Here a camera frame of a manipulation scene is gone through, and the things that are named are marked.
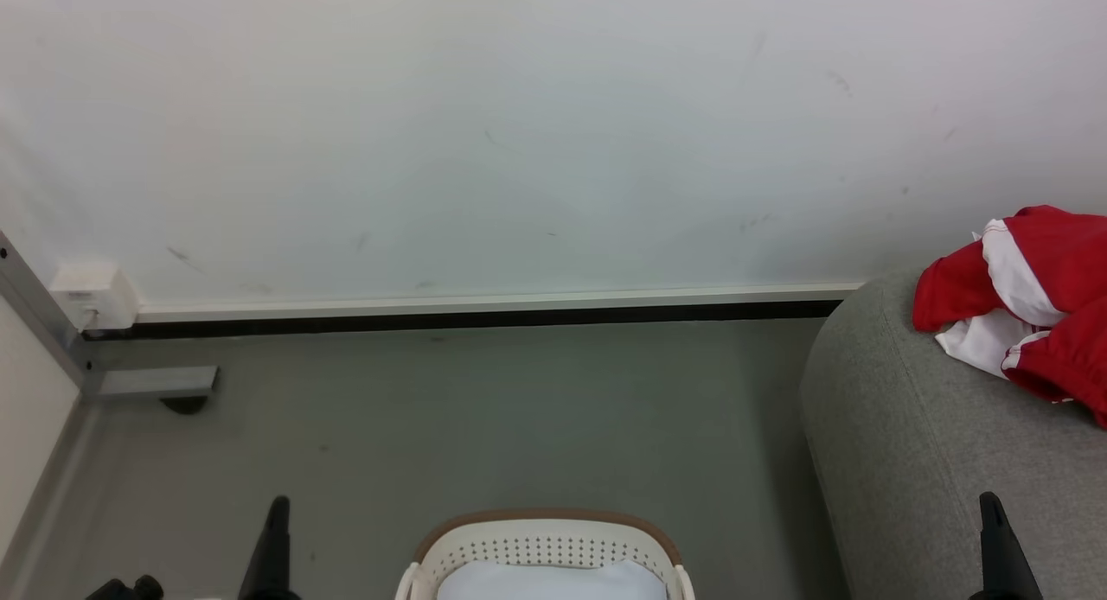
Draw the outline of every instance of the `red cloth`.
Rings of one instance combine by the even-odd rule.
[[[937,332],[995,309],[1059,321],[1008,349],[1002,373],[1043,399],[1079,401],[1107,427],[1107,217],[1041,206],[989,223],[983,240],[922,273],[912,320]]]

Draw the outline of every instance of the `brown basket rim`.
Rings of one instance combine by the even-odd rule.
[[[466,525],[477,525],[480,523],[495,523],[500,520],[587,520],[590,523],[610,523],[612,525],[623,525],[633,527],[648,534],[653,538],[669,557],[673,566],[681,565],[681,554],[676,550],[676,545],[669,539],[658,526],[648,520],[643,520],[630,514],[619,514],[617,511],[600,511],[597,509],[570,509],[570,508],[523,508],[523,509],[487,509],[451,518],[435,527],[423,541],[420,541],[415,549],[415,562],[422,563],[426,554],[431,551],[434,542],[442,539],[447,532]]]

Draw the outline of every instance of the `red and white clothing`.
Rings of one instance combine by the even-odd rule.
[[[1027,207],[919,278],[915,329],[953,358],[1107,427],[1107,217]]]

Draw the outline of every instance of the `black baseboard strip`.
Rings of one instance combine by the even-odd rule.
[[[684,307],[624,307],[604,309],[387,313],[387,315],[328,317],[137,323],[126,330],[85,333],[89,341],[138,339],[211,339],[261,334],[322,334],[387,330],[445,330],[451,328],[517,328],[526,325],[580,325],[587,323],[644,323],[656,321],[728,321],[738,319],[806,319],[829,315],[841,300],[695,304]]]

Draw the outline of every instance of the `white cloth in basket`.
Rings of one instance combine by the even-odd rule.
[[[442,581],[437,600],[665,600],[665,583],[633,561],[593,569],[473,561]]]

